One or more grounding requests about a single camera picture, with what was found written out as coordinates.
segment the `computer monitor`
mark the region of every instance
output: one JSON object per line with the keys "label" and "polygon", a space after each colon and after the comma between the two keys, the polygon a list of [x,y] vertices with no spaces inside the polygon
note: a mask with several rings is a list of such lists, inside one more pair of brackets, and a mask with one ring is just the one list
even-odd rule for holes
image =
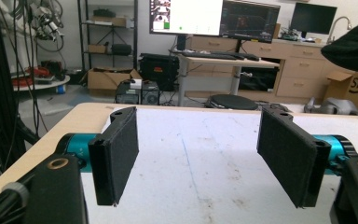
{"label": "computer monitor", "polygon": [[336,7],[296,3],[290,29],[300,31],[303,38],[307,32],[328,35],[336,11]]}
{"label": "computer monitor", "polygon": [[178,49],[184,48],[184,35],[270,43],[279,11],[243,0],[150,0],[150,34],[178,35]]}
{"label": "computer monitor", "polygon": [[219,35],[271,43],[280,9],[268,4],[224,0]]}
{"label": "computer monitor", "polygon": [[150,0],[150,34],[219,35],[223,0]]}

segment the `electronic device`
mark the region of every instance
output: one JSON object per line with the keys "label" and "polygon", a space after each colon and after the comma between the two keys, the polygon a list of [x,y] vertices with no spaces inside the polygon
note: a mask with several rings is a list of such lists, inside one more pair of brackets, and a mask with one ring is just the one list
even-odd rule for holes
{"label": "electronic device", "polygon": [[237,60],[232,55],[226,54],[213,54],[213,53],[200,53],[200,52],[183,52],[183,56],[193,58],[209,58],[209,59],[223,59],[223,60]]}
{"label": "electronic device", "polygon": [[336,11],[336,7],[297,2],[290,29],[300,31],[302,38],[306,38],[307,32],[328,35]]}
{"label": "electronic device", "polygon": [[150,0],[150,34],[178,35],[178,50],[185,49],[186,35],[270,43],[280,8],[243,0]]}
{"label": "electronic device", "polygon": [[224,0],[219,36],[271,43],[280,6]]}
{"label": "electronic device", "polygon": [[140,74],[143,80],[155,81],[161,91],[173,91],[178,76],[179,59],[176,56],[142,53]]}
{"label": "electronic device", "polygon": [[117,104],[138,105],[140,90],[132,90],[131,82],[122,81],[117,86],[115,101]]}
{"label": "electronic device", "polygon": [[141,91],[142,105],[159,105],[159,89],[157,82],[146,81]]}

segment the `cardboard box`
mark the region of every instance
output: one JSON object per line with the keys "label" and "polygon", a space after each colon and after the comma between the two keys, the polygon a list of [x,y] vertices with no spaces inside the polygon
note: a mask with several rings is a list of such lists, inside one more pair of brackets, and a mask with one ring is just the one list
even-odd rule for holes
{"label": "cardboard box", "polygon": [[93,16],[92,21],[103,21],[103,22],[111,22],[111,25],[114,26],[120,26],[120,27],[126,27],[127,26],[127,19],[126,18],[120,18],[120,17],[98,17]]}
{"label": "cardboard box", "polygon": [[104,45],[89,45],[90,53],[106,53],[106,46]]}
{"label": "cardboard box", "polygon": [[118,85],[131,78],[142,79],[135,69],[92,68],[88,71],[89,93],[98,96],[114,96]]}
{"label": "cardboard box", "polygon": [[324,100],[328,97],[352,101],[358,108],[358,73],[333,71],[327,78],[330,84]]}

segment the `cabinet drawer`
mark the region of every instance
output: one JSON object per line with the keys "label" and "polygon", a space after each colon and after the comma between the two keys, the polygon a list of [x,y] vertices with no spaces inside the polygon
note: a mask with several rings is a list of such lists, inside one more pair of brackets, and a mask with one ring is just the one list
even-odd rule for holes
{"label": "cabinet drawer", "polygon": [[231,66],[220,66],[210,64],[191,64],[188,67],[189,72],[221,72],[221,73],[232,73],[233,67]]}
{"label": "cabinet drawer", "polygon": [[323,59],[321,48],[294,45],[291,56],[300,58]]}
{"label": "cabinet drawer", "polygon": [[275,59],[286,59],[290,56],[292,50],[290,44],[282,43],[257,43],[257,42],[245,42],[242,47],[246,50],[247,53],[252,53],[258,57],[262,58],[275,58]]}
{"label": "cabinet drawer", "polygon": [[218,71],[192,71],[188,73],[192,77],[234,77],[233,72],[218,72]]}
{"label": "cabinet drawer", "polygon": [[236,47],[237,40],[219,37],[193,36],[186,41],[186,48],[193,50],[234,51]]}
{"label": "cabinet drawer", "polygon": [[317,79],[320,77],[323,68],[323,60],[290,58],[284,64],[282,76]]}
{"label": "cabinet drawer", "polygon": [[327,86],[317,79],[283,77],[277,96],[323,98]]}

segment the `desk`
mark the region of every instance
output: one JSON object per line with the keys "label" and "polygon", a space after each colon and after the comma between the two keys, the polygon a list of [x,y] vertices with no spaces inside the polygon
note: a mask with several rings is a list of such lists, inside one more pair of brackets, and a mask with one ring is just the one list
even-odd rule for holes
{"label": "desk", "polygon": [[[238,93],[242,67],[273,68],[279,67],[278,63],[270,63],[260,60],[222,60],[207,58],[192,58],[178,55],[179,58],[179,96],[178,105],[183,105],[186,91],[228,91],[230,94]],[[191,64],[218,64],[234,67],[233,77],[192,77],[187,74]]]}
{"label": "desk", "polygon": [[[82,104],[0,177],[0,188],[51,154],[66,133],[97,133],[115,107]],[[118,207],[96,206],[82,174],[90,223],[330,223],[339,178],[326,175],[315,208],[295,209],[256,152],[260,112],[137,105],[139,155]],[[358,151],[358,117],[294,114],[307,132],[341,134]]]}

